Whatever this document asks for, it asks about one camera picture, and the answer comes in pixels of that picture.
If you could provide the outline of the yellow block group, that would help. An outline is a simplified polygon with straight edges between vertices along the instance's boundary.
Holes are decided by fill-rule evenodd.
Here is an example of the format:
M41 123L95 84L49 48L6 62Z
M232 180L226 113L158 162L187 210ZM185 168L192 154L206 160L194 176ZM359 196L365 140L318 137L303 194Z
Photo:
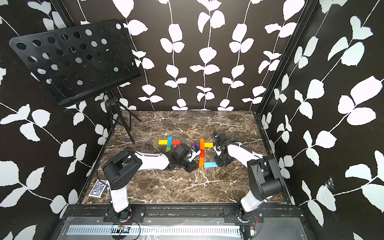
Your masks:
M213 148L214 144L213 143L205 143L204 148Z

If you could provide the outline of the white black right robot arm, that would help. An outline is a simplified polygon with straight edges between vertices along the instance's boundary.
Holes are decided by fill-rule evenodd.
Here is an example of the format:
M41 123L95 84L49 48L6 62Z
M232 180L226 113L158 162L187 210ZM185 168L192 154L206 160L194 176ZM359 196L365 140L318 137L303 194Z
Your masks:
M219 167L228 165L232 159L247 167L250 191L240 201L244 212L256 210L283 191L282 176L273 156L253 152L239 142L214 144L214 149Z

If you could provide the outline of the orange long block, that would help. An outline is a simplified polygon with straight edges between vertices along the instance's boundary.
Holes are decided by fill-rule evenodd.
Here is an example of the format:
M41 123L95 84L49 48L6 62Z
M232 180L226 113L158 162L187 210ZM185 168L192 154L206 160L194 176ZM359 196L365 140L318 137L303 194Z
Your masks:
M201 150L205 149L205 140L204 139L200 139L200 149Z

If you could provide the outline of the cyan block group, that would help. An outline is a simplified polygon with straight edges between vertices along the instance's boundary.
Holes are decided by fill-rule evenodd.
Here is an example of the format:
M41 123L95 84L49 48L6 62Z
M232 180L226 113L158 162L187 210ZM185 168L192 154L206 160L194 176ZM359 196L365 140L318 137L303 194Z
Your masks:
M204 163L204 168L216 168L216 167L218 167L218 165L215 162L206 162L206 163Z
M172 141L173 141L173 137L168 137L168 141L167 141L167 147L168 148L172 147Z

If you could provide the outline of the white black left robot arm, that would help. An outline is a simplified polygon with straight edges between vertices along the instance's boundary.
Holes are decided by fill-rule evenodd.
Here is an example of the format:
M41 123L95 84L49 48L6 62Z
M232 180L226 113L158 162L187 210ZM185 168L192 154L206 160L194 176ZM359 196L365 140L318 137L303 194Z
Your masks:
M137 172L173 170L180 167L190 173L199 167L194 162L194 158L200 153L201 151L193 150L186 145L179 145L177 148L161 154L146 154L129 148L120 151L102 168L110 188L115 213L128 209L127 185Z

